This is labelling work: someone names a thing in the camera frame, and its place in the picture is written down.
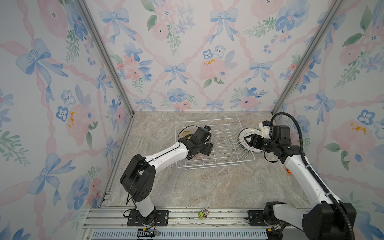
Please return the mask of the white plate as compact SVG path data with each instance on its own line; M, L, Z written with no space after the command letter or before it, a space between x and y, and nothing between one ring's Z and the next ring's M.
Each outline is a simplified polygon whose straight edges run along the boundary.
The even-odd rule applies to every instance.
M255 153L255 154L261 154L263 152L262 150L256 149L256 148L251 147L249 145L251 138L252 138L252 135L260 135L261 136L262 132L259 129L255 129L255 128L243 129L239 134L239 142L245 150L252 152L252 153Z

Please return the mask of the yellow glass cup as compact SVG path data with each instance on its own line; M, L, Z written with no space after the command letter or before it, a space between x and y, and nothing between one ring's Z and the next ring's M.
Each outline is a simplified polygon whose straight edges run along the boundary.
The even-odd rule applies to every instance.
M179 138L187 138L189 139L191 136L193 135L193 133L189 130L182 130L180 133L179 133Z

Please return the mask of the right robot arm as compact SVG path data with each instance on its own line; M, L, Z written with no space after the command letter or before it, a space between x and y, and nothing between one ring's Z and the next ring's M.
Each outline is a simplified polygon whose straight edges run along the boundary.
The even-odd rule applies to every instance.
M357 211L344 203L325 184L309 164L299 145L292 145L288 126L269 126L242 130L239 140L251 152L272 153L293 174L306 194L311 209L302 211L283 202L266 203L261 220L272 226L271 233L282 237L283 230L295 227L309 240L353 240Z

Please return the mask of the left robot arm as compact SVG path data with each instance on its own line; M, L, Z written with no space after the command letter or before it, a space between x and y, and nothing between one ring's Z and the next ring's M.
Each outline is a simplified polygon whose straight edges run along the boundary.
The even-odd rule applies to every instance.
M209 142L211 136L211 127L197 127L195 133L179 138L175 144L159 153L145 157L140 154L133 156L120 183L133 200L140 217L146 220L155 215L156 208L149 194L156 173L178 161L191 160L198 154L209 156L213 149L213 144Z

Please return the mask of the green yellow toy car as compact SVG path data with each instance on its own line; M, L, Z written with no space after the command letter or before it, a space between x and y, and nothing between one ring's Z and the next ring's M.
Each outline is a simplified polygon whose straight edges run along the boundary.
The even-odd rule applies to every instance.
M200 220L205 219L208 215L209 215L209 210L208 209L202 209L198 213L198 217L199 217Z

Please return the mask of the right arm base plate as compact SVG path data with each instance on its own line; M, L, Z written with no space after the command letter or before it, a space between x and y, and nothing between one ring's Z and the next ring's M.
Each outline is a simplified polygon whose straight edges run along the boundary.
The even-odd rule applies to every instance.
M266 227L268 224L265 222L265 211L262 210L250 210L248 211L248 217L246 223L251 227Z

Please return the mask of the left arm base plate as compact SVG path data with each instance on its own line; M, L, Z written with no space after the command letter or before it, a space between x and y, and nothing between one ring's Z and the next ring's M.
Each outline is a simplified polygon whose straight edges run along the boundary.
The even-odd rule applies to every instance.
M154 210L147 217L143 217L138 210L130 211L127 216L128 227L166 227L169 222L168 210Z

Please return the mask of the aluminium front rail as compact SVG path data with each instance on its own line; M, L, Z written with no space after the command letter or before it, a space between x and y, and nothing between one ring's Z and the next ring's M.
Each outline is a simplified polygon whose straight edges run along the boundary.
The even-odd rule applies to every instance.
M199 208L168 208L168 224L149 230L128 226L128 207L90 210L79 240L268 240L269 226L250 225L245 208L209 208L205 219Z

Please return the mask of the left aluminium corner post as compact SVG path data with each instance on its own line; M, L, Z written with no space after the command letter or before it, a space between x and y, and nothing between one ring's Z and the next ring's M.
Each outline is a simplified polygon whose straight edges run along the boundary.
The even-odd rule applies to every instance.
M129 102L129 99L127 97L127 94L123 88L123 84L121 83L121 81L117 75L117 72L116 72L115 68L113 67L113 63L112 63L112 60L108 54L106 45L103 42L102 36L101 36L101 34L100 34L96 24L95 24L95 21L94 21L92 14L91 14L88 6L87 6L86 1L74 0L74 3L80 12L80 15L83 17L86 27L89 29L90 34L94 39L96 48L97 48L99 54L101 55L101 59L103 60L109 74L111 75L113 83L117 87L118 93L120 94L120 96L122 98L123 104L125 105L125 107L127 108L128 112L129 112L129 116L133 117L134 116L133 108L132 108L132 106Z

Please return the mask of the aluminium corner post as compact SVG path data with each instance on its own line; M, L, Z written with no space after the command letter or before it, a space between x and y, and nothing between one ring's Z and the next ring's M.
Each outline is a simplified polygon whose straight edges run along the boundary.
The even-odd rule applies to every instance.
M101 55L101 59L103 60L109 74L111 75L113 83L117 87L118 93L120 94L120 96L122 98L123 104L125 105L125 107L127 108L128 112L129 112L129 116L133 117L134 116L133 108L132 108L132 106L129 102L129 99L127 97L127 94L123 88L123 84L121 83L121 81L117 75L117 72L116 72L115 68L113 67L113 63L112 63L112 60L108 54L106 45L103 42L102 36L101 36L101 34L100 34L96 24L95 24L95 21L94 21L92 14L91 14L88 6L87 6L86 1L74 0L74 3L80 12L80 15L83 17L86 27L89 29L90 34L94 39L96 48L97 48L99 54Z
M338 12L340 11L340 8L342 7L344 1L343 0L336 0L332 1L329 10L326 12L323 22L319 25L317 28L317 31L315 32L313 36L313 40L309 43L306 51L304 52L301 61L298 64L297 69L293 72L291 79L288 81L286 87L282 91L281 96L278 98L277 103L275 104L274 108L272 109L271 113L274 115L276 114L283 106L285 100L289 96L289 93L294 88L294 85L299 80L299 77L305 70L307 64L311 60L312 56L315 54L321 40L326 36L327 31L330 28L330 25L335 20Z

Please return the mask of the right aluminium corner post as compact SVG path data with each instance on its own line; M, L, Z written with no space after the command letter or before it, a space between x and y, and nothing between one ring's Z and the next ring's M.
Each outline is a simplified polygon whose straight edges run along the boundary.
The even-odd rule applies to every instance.
M332 1L329 10L326 12L323 22L319 25L317 28L317 31L315 32L313 36L313 40L309 43L306 51L304 52L301 61L298 64L297 69L293 72L291 79L288 81L286 87L282 91L281 96L278 98L277 103L275 104L274 108L272 109L271 113L274 115L276 114L283 106L285 100L289 96L289 93L294 88L294 85L299 80L299 77L305 70L307 64L311 60L312 56L315 54L321 40L326 36L327 31L330 28L330 25L335 20L338 12L340 11L340 8L342 7L344 1L343 0L336 0Z

